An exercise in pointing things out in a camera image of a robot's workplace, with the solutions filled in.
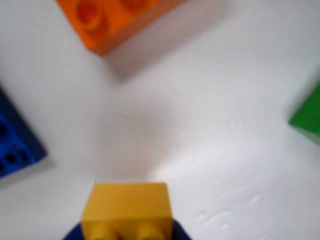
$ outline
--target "lego brick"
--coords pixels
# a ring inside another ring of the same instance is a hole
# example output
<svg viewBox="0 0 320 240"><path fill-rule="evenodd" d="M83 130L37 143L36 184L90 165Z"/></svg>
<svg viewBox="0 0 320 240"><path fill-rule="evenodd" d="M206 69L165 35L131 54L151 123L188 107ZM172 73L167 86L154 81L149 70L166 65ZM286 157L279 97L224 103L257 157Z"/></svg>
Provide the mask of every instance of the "lego brick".
<svg viewBox="0 0 320 240"><path fill-rule="evenodd" d="M173 220L164 183L96 184L81 218L86 240L170 240Z"/></svg>
<svg viewBox="0 0 320 240"><path fill-rule="evenodd" d="M85 240L81 224L77 224L63 240ZM191 240L186 231L177 221L173 221L172 240Z"/></svg>
<svg viewBox="0 0 320 240"><path fill-rule="evenodd" d="M292 117L289 124L320 144L320 83Z"/></svg>
<svg viewBox="0 0 320 240"><path fill-rule="evenodd" d="M92 52L103 56L182 0L57 0Z"/></svg>
<svg viewBox="0 0 320 240"><path fill-rule="evenodd" d="M0 178L45 156L44 148L0 89Z"/></svg>

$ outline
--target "green lego brick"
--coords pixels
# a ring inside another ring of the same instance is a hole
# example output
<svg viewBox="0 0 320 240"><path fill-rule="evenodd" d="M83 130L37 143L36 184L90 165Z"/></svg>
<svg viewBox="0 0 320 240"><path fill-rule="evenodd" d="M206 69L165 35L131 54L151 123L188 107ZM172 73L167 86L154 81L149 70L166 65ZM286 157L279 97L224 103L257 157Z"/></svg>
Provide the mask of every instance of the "green lego brick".
<svg viewBox="0 0 320 240"><path fill-rule="evenodd" d="M289 124L320 144L320 82Z"/></svg>

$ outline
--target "dark blue lego brick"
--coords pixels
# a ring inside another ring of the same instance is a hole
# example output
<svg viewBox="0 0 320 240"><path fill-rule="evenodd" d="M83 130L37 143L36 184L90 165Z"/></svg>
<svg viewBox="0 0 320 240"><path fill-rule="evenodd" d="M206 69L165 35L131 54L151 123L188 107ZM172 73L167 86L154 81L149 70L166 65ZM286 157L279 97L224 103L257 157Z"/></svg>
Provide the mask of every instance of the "dark blue lego brick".
<svg viewBox="0 0 320 240"><path fill-rule="evenodd" d="M81 223L78 223L63 240L85 240ZM176 220L173 222L172 240L192 240Z"/></svg>
<svg viewBox="0 0 320 240"><path fill-rule="evenodd" d="M45 149L0 88L0 178L45 156Z"/></svg>

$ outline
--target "white table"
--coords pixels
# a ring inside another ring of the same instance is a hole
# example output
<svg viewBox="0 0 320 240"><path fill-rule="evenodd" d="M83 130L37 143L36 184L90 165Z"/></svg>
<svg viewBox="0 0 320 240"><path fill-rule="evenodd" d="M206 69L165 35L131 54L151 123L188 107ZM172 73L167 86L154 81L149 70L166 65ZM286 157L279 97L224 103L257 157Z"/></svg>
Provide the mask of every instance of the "white table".
<svg viewBox="0 0 320 240"><path fill-rule="evenodd" d="M0 180L0 239L59 240L95 178L166 181L195 240L317 240L320 148L288 126L319 0L190 0L101 59L54 0L2 0L2 86L49 158Z"/></svg>

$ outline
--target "yellow lego brick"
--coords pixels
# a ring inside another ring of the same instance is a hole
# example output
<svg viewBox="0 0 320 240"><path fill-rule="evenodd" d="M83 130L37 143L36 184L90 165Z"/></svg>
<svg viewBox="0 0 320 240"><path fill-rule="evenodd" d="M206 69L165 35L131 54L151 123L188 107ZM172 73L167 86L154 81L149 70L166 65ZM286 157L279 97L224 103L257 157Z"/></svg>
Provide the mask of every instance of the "yellow lego brick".
<svg viewBox="0 0 320 240"><path fill-rule="evenodd" d="M81 218L85 240L171 240L165 183L99 183Z"/></svg>

